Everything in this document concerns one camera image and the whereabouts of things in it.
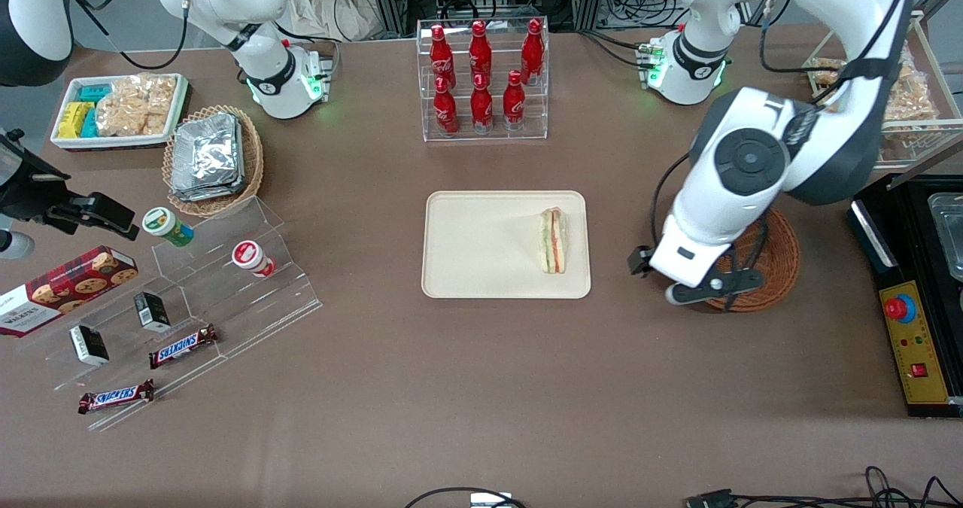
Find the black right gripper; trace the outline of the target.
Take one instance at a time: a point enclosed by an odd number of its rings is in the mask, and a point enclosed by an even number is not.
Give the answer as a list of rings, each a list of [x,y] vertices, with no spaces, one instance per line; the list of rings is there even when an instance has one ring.
[[[103,228],[124,239],[135,240],[140,228],[135,212],[103,193],[75,197],[66,182],[71,175],[59,171],[21,145],[21,129],[2,131],[2,215],[35,222],[74,235],[79,226]]]

